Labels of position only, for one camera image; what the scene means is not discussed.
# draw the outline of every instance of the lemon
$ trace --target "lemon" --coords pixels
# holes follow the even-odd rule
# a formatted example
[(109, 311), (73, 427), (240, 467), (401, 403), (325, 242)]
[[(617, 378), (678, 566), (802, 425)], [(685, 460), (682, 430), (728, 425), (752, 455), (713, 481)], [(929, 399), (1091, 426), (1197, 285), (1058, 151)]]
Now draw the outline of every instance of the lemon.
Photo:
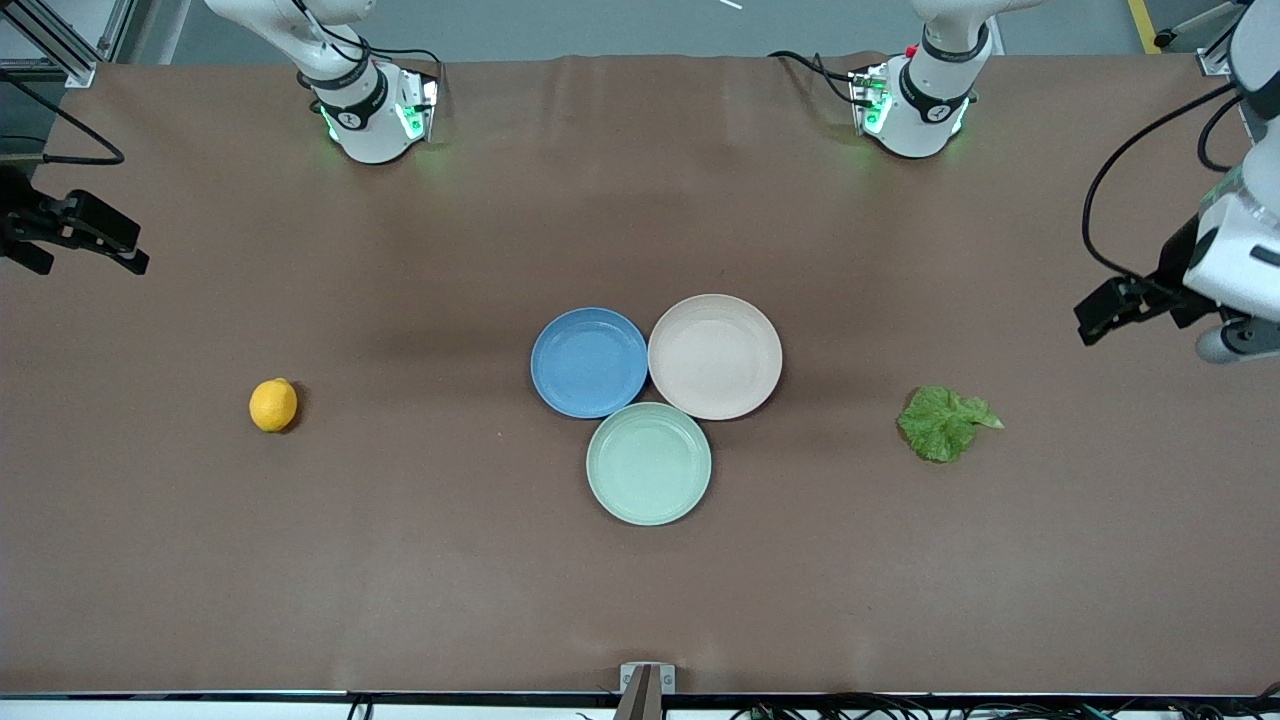
[(278, 433), (293, 421), (298, 411), (298, 393), (284, 378), (266, 380), (248, 398), (248, 415), (253, 424), (269, 433)]

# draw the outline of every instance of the green leaf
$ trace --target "green leaf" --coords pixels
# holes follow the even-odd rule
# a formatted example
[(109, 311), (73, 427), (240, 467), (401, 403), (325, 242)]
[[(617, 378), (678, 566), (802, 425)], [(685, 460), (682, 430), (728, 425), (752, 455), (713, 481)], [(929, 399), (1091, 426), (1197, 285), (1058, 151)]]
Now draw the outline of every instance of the green leaf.
[(952, 462), (960, 457), (977, 436), (974, 425), (1005, 427), (984, 400), (960, 397), (941, 386), (915, 391), (906, 410), (897, 416), (897, 427), (911, 450), (934, 462)]

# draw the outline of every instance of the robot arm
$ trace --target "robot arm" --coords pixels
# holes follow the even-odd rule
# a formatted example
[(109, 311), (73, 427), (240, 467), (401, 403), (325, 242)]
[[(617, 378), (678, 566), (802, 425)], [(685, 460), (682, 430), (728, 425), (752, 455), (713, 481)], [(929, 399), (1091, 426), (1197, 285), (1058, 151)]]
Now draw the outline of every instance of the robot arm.
[(858, 128), (888, 151), (927, 158), (960, 131), (973, 81), (991, 56), (991, 26), (998, 13), (1044, 0), (908, 0), (924, 20), (918, 49), (867, 70), (854, 83)]
[(387, 163), (430, 133), (435, 78), (383, 61), (347, 23), (376, 0), (206, 0), (284, 53), (320, 99), (329, 136), (352, 159)]
[(988, 19), (1033, 8), (1044, 0), (908, 0), (915, 15), (924, 20), (924, 38), (946, 53), (968, 53), (978, 47), (982, 26)]
[(1197, 342), (1225, 364), (1280, 355), (1280, 0), (1253, 0), (1231, 37), (1230, 65), (1266, 136), (1165, 243), (1147, 278), (1112, 278), (1075, 307), (1080, 337), (1170, 313), (1179, 328), (1207, 314), (1222, 324)]

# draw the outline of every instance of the green plate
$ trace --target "green plate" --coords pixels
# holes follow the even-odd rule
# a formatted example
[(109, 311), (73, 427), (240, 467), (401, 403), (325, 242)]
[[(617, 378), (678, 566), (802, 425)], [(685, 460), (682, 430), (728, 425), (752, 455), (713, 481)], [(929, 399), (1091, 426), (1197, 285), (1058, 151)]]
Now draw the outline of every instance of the green plate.
[(618, 519), (666, 525), (703, 498), (712, 479), (712, 448), (689, 415), (662, 402), (637, 402), (595, 429), (586, 479)]

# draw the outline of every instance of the metal bracket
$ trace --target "metal bracket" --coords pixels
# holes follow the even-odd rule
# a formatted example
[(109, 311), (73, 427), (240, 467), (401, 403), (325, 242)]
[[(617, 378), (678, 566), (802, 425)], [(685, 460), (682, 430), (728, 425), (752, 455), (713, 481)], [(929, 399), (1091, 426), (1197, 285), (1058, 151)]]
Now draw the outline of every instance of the metal bracket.
[(1204, 77), (1231, 74), (1231, 61), (1228, 54), (1229, 44), (1222, 42), (1212, 53), (1204, 47), (1196, 49), (1196, 60), (1201, 65)]
[(676, 689), (676, 666), (628, 662), (622, 666), (622, 700), (613, 720), (662, 720), (662, 696)]
[(58, 15), (44, 0), (12, 0), (0, 12), (32, 45), (67, 73), (67, 87), (88, 87), (95, 65), (102, 60), (96, 47)]
[(662, 694), (675, 694), (676, 666), (669, 662), (627, 662), (622, 665), (622, 667), (618, 669), (618, 692), (626, 693), (627, 684), (631, 683), (631, 678), (635, 675), (636, 670), (646, 666), (658, 671)]

